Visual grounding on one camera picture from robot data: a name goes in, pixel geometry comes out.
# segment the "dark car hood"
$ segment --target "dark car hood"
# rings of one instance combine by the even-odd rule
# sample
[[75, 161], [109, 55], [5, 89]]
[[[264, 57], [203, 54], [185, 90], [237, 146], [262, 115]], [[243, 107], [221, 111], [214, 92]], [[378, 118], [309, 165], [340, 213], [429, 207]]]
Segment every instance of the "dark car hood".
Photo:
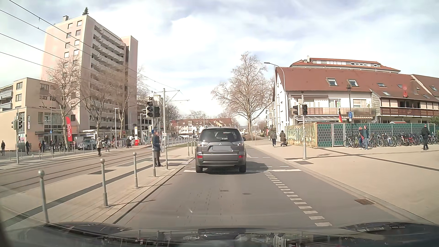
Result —
[[425, 241], [437, 243], [439, 226], [407, 222], [371, 222], [343, 227], [316, 229], [267, 229], [224, 227], [204, 229], [133, 229], [99, 222], [61, 222], [8, 232], [14, 246], [177, 246], [184, 243], [231, 247], [245, 241], [263, 247], [287, 247], [306, 243], [306, 246], [425, 246]]

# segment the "high-rise building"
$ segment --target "high-rise building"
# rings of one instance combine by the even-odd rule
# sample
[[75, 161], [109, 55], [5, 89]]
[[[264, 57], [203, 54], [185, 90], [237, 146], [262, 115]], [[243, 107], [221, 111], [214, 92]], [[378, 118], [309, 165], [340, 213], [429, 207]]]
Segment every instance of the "high-rise building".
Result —
[[[132, 36], [118, 37], [88, 15], [69, 19], [64, 16], [62, 22], [46, 30], [43, 66], [57, 67], [62, 58], [73, 61], [81, 69], [81, 88], [89, 92], [99, 91], [110, 86], [103, 74], [118, 73], [124, 76], [125, 94], [129, 95], [125, 104], [124, 128], [130, 132], [137, 122], [137, 46], [138, 41]], [[41, 77], [50, 81], [47, 68], [43, 67]], [[107, 134], [115, 128], [115, 108], [120, 108], [120, 98], [113, 95], [105, 100], [102, 109], [100, 132]], [[93, 135], [96, 129], [96, 116], [87, 110], [85, 103], [72, 109], [78, 121], [78, 136]], [[117, 128], [120, 129], [119, 116], [116, 116]]]

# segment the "license plate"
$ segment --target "license plate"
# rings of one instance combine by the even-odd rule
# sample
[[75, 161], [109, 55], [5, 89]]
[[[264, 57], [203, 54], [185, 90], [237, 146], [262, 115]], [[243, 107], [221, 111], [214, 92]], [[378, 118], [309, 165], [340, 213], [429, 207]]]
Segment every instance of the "license plate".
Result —
[[212, 150], [214, 150], [214, 151], [229, 151], [230, 146], [213, 146]]

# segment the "rear windshield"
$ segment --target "rear windshield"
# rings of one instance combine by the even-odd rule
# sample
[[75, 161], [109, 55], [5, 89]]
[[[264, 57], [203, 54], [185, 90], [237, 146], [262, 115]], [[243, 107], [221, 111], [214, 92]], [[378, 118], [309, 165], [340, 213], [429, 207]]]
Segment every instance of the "rear windshield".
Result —
[[242, 141], [242, 136], [237, 129], [205, 129], [201, 132], [198, 140], [202, 142], [238, 142]]

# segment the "car wheel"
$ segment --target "car wheel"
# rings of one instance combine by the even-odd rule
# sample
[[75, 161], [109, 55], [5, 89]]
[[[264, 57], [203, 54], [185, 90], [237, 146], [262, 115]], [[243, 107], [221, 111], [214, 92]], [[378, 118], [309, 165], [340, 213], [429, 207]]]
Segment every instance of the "car wheel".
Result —
[[203, 168], [202, 168], [201, 166], [197, 166], [197, 165], [195, 165], [195, 171], [196, 171], [197, 173], [202, 173], [202, 172], [203, 172]]
[[239, 167], [240, 173], [245, 173], [246, 171], [247, 171], [247, 162], [245, 163], [245, 165]]

